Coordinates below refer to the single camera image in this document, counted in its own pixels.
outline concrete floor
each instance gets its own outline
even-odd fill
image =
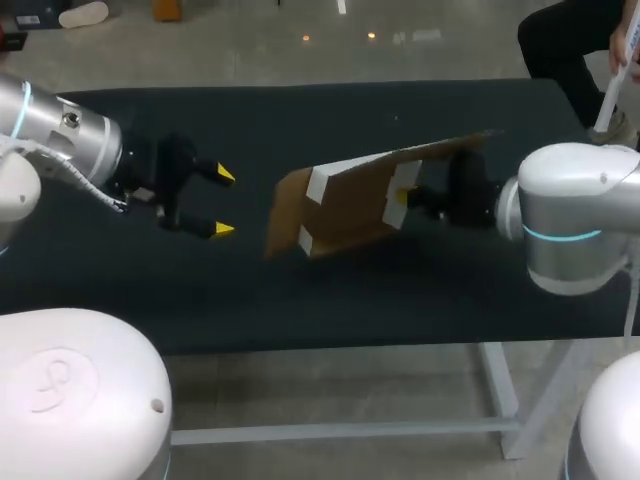
[[[155,23],[150,3],[125,0],[115,6],[115,18],[95,27],[33,33],[25,51],[4,58],[0,69],[54,91],[524,77],[518,22],[550,2],[346,0],[347,14],[339,15],[336,0],[283,0],[280,9],[276,0],[184,0],[181,24]],[[588,59],[605,84],[603,60]],[[625,88],[621,104],[640,120],[640,87]],[[624,352],[618,340],[592,344],[578,388],[523,461],[502,461],[488,435],[234,444],[176,449],[171,478],[555,479],[586,389]],[[547,349],[544,342],[507,345],[520,393]],[[167,364],[178,429],[489,410],[478,357],[467,345],[170,358]]]

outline white tube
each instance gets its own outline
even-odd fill
[[[609,81],[607,92],[600,108],[598,120],[596,121],[593,129],[596,132],[606,132],[609,129],[609,121],[611,115],[613,115],[613,109],[618,101],[618,95],[620,94],[620,88],[627,76],[629,66],[633,61],[633,52],[638,45],[638,37],[640,36],[640,2],[636,4],[636,9],[633,12],[629,29],[627,30],[627,36],[625,39],[626,49],[625,58],[627,59],[627,66],[618,69],[618,73]]]

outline orange object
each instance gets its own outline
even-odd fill
[[[182,19],[180,0],[153,0],[153,17],[158,22],[179,22]]]

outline cable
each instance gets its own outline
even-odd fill
[[[633,323],[638,309],[638,296],[640,296],[640,238],[632,238],[629,241],[629,261],[630,268],[627,270],[631,279],[629,292],[629,306],[627,307],[627,318],[624,322],[624,343],[625,348],[629,348],[631,335],[633,335]]]
[[[45,155],[44,158],[48,158],[56,162],[69,172],[79,186],[89,192],[92,196],[98,199],[101,203],[105,204],[112,210],[118,213],[125,213],[128,210],[128,205],[122,200],[117,200],[103,193],[95,185],[93,185],[87,177],[85,177],[80,170],[78,170],[69,160],[64,158],[55,150],[41,145],[33,140],[17,140],[13,138],[0,135],[0,158],[3,158],[8,152],[12,150],[24,150],[27,153],[40,152]]]

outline cardboard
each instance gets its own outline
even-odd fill
[[[476,149],[495,132],[482,132],[340,162],[294,170],[275,188],[265,256],[301,247],[309,257],[385,237],[402,227],[411,188],[423,161],[444,161]]]

